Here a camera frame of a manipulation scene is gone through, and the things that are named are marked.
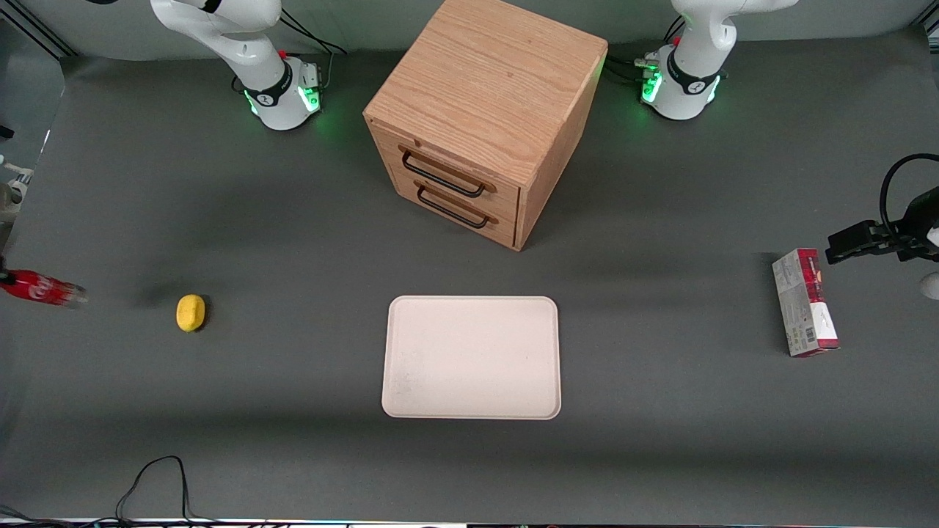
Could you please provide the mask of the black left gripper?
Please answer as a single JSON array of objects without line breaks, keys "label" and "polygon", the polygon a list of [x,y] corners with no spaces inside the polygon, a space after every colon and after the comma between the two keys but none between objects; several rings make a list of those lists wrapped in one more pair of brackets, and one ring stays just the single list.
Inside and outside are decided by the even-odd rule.
[{"label": "black left gripper", "polygon": [[[923,260],[938,260],[938,187],[913,198],[901,219],[902,240],[906,251]],[[829,265],[862,257],[862,255],[894,254],[896,237],[887,224],[859,221],[828,237],[825,257]]]}]

